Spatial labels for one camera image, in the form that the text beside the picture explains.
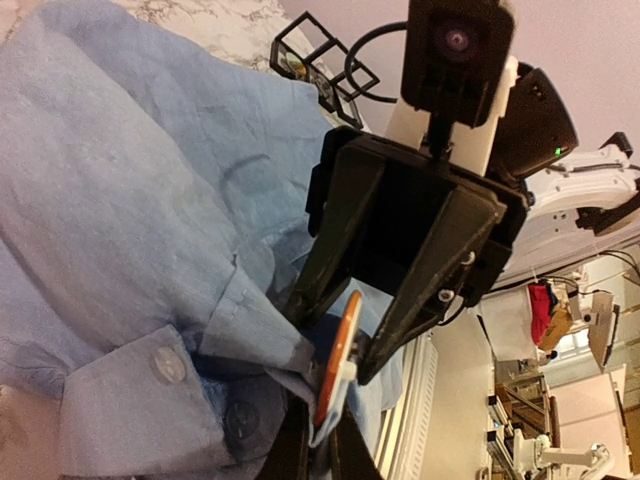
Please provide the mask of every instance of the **bolt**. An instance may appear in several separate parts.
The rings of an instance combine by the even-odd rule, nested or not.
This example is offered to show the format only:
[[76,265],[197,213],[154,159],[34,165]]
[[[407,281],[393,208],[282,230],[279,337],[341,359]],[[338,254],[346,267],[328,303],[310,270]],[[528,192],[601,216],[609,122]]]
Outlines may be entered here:
[[438,292],[438,300],[442,303],[451,303],[455,297],[456,294],[453,290],[443,289]]
[[469,255],[467,255],[467,258],[462,262],[462,265],[466,267],[467,265],[471,265],[475,261],[476,261],[476,252],[469,252]]

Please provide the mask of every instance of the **blue shirt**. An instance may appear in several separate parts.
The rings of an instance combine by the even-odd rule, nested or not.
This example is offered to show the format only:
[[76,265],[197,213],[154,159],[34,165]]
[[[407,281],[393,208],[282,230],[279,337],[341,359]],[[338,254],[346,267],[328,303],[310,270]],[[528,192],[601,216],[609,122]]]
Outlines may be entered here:
[[[104,1],[40,8],[0,85],[0,384],[61,398],[63,474],[253,478],[362,288],[308,338],[279,313],[313,245],[315,88]],[[371,449],[400,388],[397,355],[349,393]]]

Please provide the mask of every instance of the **orange and white clip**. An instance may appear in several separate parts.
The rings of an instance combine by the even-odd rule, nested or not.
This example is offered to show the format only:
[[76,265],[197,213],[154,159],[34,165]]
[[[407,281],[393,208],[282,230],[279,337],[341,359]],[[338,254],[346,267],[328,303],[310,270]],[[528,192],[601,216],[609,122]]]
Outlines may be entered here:
[[322,426],[330,413],[337,415],[342,413],[349,383],[355,381],[358,375],[358,366],[350,357],[360,325],[361,311],[362,294],[356,290],[349,298],[333,343],[327,374],[320,390],[314,420],[316,428]]

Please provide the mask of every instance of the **camera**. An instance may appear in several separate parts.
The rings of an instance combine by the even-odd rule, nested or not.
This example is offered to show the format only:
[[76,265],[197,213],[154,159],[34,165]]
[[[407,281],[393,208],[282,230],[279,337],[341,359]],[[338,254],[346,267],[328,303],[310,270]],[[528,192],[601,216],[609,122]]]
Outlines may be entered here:
[[449,121],[483,125],[514,31],[503,1],[411,0],[402,97]]

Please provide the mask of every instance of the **red object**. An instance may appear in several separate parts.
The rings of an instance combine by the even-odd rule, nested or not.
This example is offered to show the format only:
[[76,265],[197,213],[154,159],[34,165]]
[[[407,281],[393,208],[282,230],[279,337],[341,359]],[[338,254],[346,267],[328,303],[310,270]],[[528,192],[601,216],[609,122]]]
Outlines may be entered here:
[[542,337],[551,324],[551,297],[545,285],[532,284],[528,286],[529,298],[531,299],[531,310],[533,320],[531,322],[531,338],[533,343],[540,345]]

